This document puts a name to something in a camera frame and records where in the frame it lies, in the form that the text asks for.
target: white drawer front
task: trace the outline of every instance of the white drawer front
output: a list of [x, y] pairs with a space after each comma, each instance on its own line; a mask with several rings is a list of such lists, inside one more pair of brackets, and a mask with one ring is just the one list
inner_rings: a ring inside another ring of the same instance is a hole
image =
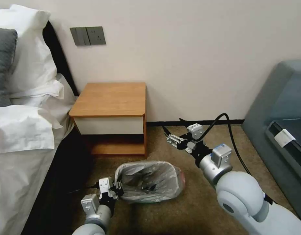
[[81, 134], [143, 134], [143, 117], [76, 117]]

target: transparent trash bag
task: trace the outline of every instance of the transparent trash bag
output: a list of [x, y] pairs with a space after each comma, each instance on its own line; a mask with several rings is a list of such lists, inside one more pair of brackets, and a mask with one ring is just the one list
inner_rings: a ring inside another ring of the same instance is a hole
[[153, 203], [177, 197], [185, 186], [181, 170], [164, 161], [124, 163], [115, 172], [115, 182], [121, 182], [123, 200]]

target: white robotic arm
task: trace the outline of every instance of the white robotic arm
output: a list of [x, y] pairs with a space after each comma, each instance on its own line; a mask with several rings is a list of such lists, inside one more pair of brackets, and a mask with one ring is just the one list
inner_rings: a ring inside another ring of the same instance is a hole
[[194, 124], [187, 129], [187, 134], [178, 137], [164, 128], [167, 142], [177, 149], [186, 150], [195, 158], [196, 165], [216, 189], [219, 205], [249, 234], [301, 235], [301, 221], [269, 198], [253, 176], [231, 171], [230, 147], [221, 144], [209, 149], [201, 138], [203, 126]]
[[105, 235], [110, 219], [114, 213], [115, 203], [122, 194], [121, 185], [112, 185], [111, 178], [99, 179], [100, 196], [86, 195], [81, 200], [81, 205], [86, 214], [85, 224], [80, 226], [72, 235]]

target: wall switch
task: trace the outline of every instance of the wall switch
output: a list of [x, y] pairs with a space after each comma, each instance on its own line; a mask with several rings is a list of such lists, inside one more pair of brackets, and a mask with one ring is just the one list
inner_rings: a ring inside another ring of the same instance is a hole
[[105, 45], [105, 36], [103, 28], [100, 27], [86, 27], [89, 42], [91, 45]]
[[70, 31], [76, 46], [90, 45], [85, 27], [70, 28]]

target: beige carpet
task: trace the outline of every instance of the beige carpet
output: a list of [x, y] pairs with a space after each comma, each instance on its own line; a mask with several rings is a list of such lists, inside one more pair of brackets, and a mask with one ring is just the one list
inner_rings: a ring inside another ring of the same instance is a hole
[[[186, 132], [184, 127], [168, 128], [176, 135]], [[241, 126], [233, 125], [232, 131], [241, 157], [263, 191], [293, 211]], [[159, 127], [147, 128], [147, 137], [148, 160], [168, 161], [178, 166], [185, 174], [185, 189], [177, 198], [156, 204], [128, 204], [117, 201], [108, 234], [247, 234], [238, 222], [220, 208], [214, 189], [196, 167], [191, 155], [170, 146]], [[226, 143], [233, 149], [225, 125], [214, 126], [204, 140], [209, 148]], [[140, 159], [96, 159], [95, 170], [88, 185], [94, 184], [99, 178], [113, 176], [122, 163], [136, 160]], [[235, 171], [243, 171], [234, 152], [231, 163]], [[82, 225], [85, 218], [79, 201], [82, 196], [92, 192], [94, 190], [87, 190], [75, 195], [73, 230]]]

